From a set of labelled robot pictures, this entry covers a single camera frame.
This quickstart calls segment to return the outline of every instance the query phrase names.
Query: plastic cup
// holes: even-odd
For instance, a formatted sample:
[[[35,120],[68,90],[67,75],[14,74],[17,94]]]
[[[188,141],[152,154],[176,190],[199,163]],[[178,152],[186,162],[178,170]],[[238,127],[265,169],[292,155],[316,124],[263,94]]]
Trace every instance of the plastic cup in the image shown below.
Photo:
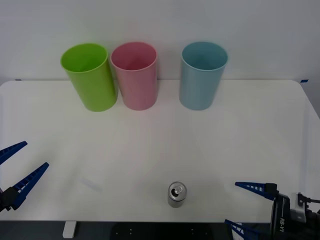
[[[107,110],[117,101],[107,60],[107,50],[95,43],[76,45],[61,57],[61,66],[69,76],[84,106],[93,112]]]
[[[182,51],[179,99],[191,110],[211,106],[228,61],[227,52],[212,42],[194,42]]]
[[[144,42],[128,42],[111,54],[124,104],[132,110],[152,107],[158,96],[157,51]]]

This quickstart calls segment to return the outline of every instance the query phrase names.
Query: white table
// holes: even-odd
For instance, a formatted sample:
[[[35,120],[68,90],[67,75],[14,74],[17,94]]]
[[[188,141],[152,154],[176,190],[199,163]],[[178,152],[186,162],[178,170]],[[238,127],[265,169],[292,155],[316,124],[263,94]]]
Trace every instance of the white table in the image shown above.
[[[180,104],[177,80],[145,111],[119,96],[90,112],[70,81],[10,81],[0,103],[0,147],[28,142],[1,165],[2,189],[50,164],[0,220],[269,222],[272,201],[236,181],[320,198],[320,120],[294,81],[223,80],[203,111]],[[188,190],[181,208],[167,203],[174,181]]]

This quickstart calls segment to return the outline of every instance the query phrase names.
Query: cup rim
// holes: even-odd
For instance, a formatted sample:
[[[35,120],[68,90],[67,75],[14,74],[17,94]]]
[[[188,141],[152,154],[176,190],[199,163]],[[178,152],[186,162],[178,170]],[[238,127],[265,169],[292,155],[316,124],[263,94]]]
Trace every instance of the cup rim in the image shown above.
[[[82,46],[82,45],[96,45],[96,46],[98,46],[98,47],[101,47],[101,48],[105,51],[105,53],[106,53],[105,59],[103,60],[103,62],[102,62],[99,66],[97,66],[97,67],[95,67],[95,68],[93,68],[93,69],[90,69],[90,70],[88,70],[88,71],[70,71],[70,70],[66,69],[66,68],[63,66],[63,64],[62,64],[62,58],[65,56],[65,54],[66,54],[69,50],[71,50],[71,49],[73,49],[73,48],[76,48],[76,47],[79,47],[79,46]],[[60,65],[61,65],[61,67],[62,67],[65,71],[67,71],[67,72],[69,72],[69,73],[73,73],[73,74],[85,74],[85,73],[89,73],[89,72],[92,72],[92,71],[100,68],[103,64],[105,64],[105,63],[107,62],[108,57],[109,57],[109,53],[108,53],[107,49],[106,49],[104,46],[102,46],[102,45],[100,45],[100,44],[98,44],[98,43],[94,43],[94,42],[85,42],[85,43],[80,43],[80,44],[77,44],[77,45],[74,45],[74,46],[68,48],[68,49],[62,54],[62,56],[61,56],[61,58],[60,58]]]
[[[189,63],[187,63],[187,62],[185,61],[184,57],[183,57],[183,52],[184,52],[184,50],[186,49],[186,47],[190,46],[191,44],[199,44],[199,43],[213,44],[213,45],[218,46],[218,47],[221,48],[222,50],[224,50],[224,52],[225,52],[225,54],[226,54],[225,64],[224,64],[223,66],[218,67],[218,68],[215,68],[215,69],[205,70],[205,69],[196,68],[196,67],[194,67],[194,66],[191,66]],[[182,61],[183,61],[188,67],[190,67],[190,68],[192,68],[192,69],[195,69],[195,70],[198,70],[198,71],[202,71],[202,72],[213,72],[213,71],[217,71],[217,70],[219,70],[219,69],[224,68],[224,67],[227,65],[228,61],[229,61],[229,56],[228,56],[227,51],[226,51],[222,46],[220,46],[219,44],[216,44],[216,43],[211,42],[211,41],[194,41],[194,42],[189,43],[187,46],[185,46],[185,47],[183,48],[183,50],[182,50],[182,52],[181,52],[181,59],[182,59]]]
[[[150,65],[148,65],[148,66],[146,66],[146,67],[144,67],[144,68],[141,68],[141,69],[137,69],[137,70],[127,70],[127,69],[123,69],[123,68],[118,67],[117,65],[115,65],[114,62],[112,61],[112,56],[113,56],[114,52],[115,52],[118,48],[120,48],[120,47],[122,47],[122,46],[124,46],[124,45],[127,45],[127,44],[136,44],[136,43],[138,43],[138,44],[145,44],[145,45],[150,46],[150,47],[155,51],[154,61],[153,61]],[[154,46],[152,46],[151,44],[145,42],[145,41],[129,41],[129,42],[125,42],[125,43],[117,46],[117,47],[112,51],[111,56],[110,56],[110,62],[111,62],[112,66],[113,66],[114,68],[119,69],[119,70],[124,71],[124,72],[130,72],[130,73],[132,73],[132,72],[139,72],[139,71],[143,71],[143,70],[145,70],[145,69],[147,69],[147,68],[150,68],[151,66],[153,66],[153,65],[157,62],[157,59],[158,59],[158,52],[157,52],[156,48],[155,48]]]

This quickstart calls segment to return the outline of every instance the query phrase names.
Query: can lid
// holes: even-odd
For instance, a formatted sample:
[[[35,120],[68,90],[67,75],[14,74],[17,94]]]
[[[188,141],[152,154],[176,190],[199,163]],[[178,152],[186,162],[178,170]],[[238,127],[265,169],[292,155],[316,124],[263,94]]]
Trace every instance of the can lid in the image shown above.
[[[182,182],[175,181],[169,186],[168,195],[174,201],[182,201],[187,196],[187,188]]]

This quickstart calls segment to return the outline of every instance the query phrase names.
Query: table leg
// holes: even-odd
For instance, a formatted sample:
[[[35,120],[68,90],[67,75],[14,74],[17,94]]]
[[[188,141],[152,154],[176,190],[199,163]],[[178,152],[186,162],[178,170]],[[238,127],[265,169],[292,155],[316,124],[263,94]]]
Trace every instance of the table leg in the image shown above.
[[[66,221],[63,229],[63,238],[64,239],[73,239],[75,235],[77,222],[76,221]]]

